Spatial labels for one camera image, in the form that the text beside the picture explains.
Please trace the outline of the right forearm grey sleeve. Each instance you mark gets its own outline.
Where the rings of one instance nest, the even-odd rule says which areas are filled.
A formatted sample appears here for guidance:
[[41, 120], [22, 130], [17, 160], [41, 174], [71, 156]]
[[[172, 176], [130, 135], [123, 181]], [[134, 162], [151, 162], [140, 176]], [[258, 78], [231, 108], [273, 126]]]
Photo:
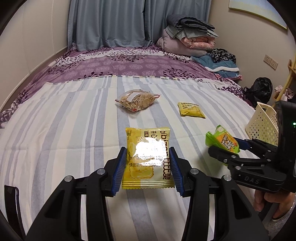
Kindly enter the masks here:
[[268, 235], [270, 240], [273, 239], [278, 232], [281, 230], [281, 228], [284, 226], [284, 224], [287, 222], [288, 218], [292, 214], [293, 208], [289, 210], [283, 217], [278, 219], [272, 219], [269, 224], [267, 225], [266, 230], [268, 231]]

